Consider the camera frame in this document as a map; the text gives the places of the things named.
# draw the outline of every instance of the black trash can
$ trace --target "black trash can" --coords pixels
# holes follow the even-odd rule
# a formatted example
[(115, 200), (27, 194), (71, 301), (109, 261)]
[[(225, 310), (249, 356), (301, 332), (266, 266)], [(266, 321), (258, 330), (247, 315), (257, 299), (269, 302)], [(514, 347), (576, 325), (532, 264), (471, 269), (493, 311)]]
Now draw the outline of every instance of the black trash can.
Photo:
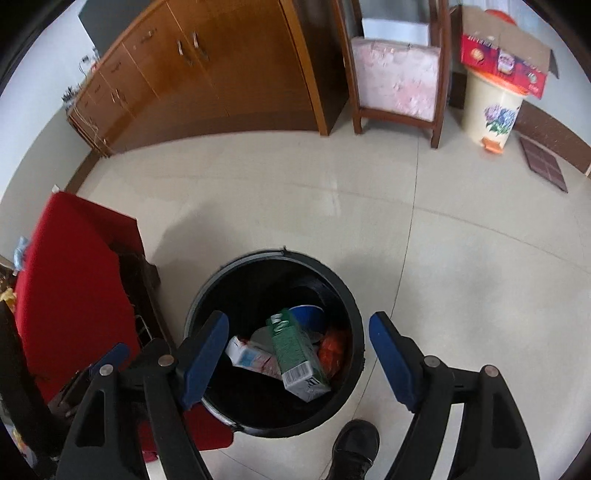
[(307, 255), (266, 250), (240, 257), (216, 272), (189, 311), (185, 337), (197, 332), (214, 310), (227, 314), (229, 338), (250, 338), (282, 308), (316, 304), (327, 323), (350, 332), (345, 361), (332, 391), (309, 403), (274, 378), (234, 367), (223, 353), (203, 404), (236, 431), (260, 437), (291, 437), (312, 430), (345, 404), (363, 370), (363, 325), (355, 299), (328, 267)]

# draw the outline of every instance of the chair leg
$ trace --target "chair leg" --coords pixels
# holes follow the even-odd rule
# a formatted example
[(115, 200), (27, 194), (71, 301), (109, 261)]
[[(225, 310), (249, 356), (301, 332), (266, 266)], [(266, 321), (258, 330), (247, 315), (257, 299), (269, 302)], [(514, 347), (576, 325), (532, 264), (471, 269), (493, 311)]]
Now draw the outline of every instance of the chair leg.
[(353, 114), (353, 131), (355, 132), (355, 135), (363, 134), (363, 128), (361, 127), (361, 115), (355, 113)]
[(443, 122), (439, 122), (433, 128), (433, 136), (431, 137), (431, 148), (439, 148), (439, 139), (441, 138), (441, 131), (443, 129)]

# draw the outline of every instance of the wooden chair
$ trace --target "wooden chair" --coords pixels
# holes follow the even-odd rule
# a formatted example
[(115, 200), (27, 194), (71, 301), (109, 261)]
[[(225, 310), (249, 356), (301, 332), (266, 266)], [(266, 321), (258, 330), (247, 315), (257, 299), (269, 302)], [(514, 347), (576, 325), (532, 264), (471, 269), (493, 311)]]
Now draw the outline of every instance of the wooden chair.
[(430, 24), (429, 31), (431, 45), (439, 47), (439, 74), (437, 77), (437, 93), (432, 121), (414, 116), (395, 113), (392, 111), (368, 108), (360, 104), (355, 59), (351, 39), (363, 37), (361, 24), (361, 8), (359, 0), (332, 0), (335, 12), (336, 23), (339, 30), (341, 48), (345, 60), (347, 83), (349, 85), (349, 98), (353, 110), (353, 129), (356, 134), (362, 134), (362, 118), (373, 118), (376, 120), (387, 120), (401, 124), (412, 125), (418, 128), (433, 131), (431, 147), (439, 146), (443, 117), (447, 102), (447, 90), (450, 81), (451, 61), (451, 20), (447, 0), (429, 0)]

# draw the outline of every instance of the green juice carton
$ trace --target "green juice carton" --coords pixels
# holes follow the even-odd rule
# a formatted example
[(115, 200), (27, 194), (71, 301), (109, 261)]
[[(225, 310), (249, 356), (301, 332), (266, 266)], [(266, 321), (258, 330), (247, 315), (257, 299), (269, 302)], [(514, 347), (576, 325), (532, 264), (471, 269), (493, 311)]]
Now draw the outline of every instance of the green juice carton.
[(309, 402), (330, 391), (310, 338), (287, 309), (267, 320), (283, 386)]

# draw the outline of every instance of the trash can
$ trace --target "trash can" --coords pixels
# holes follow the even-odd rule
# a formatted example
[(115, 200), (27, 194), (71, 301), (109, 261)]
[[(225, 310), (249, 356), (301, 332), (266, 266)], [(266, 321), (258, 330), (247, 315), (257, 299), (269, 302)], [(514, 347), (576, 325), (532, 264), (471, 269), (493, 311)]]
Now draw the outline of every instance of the trash can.
[(490, 73), (467, 70), (462, 128), (487, 150), (501, 153), (527, 91)]
[(232, 366), (223, 353), (203, 397), (204, 406), (236, 431), (261, 437), (291, 437), (331, 418), (351, 395), (363, 370), (363, 324), (355, 299), (327, 266), (307, 255), (265, 250), (240, 257), (212, 275), (187, 316), (185, 337), (211, 312), (229, 319), (229, 339), (250, 338), (283, 308), (317, 305), (328, 326), (348, 332), (345, 360), (331, 392), (304, 402), (265, 375)]

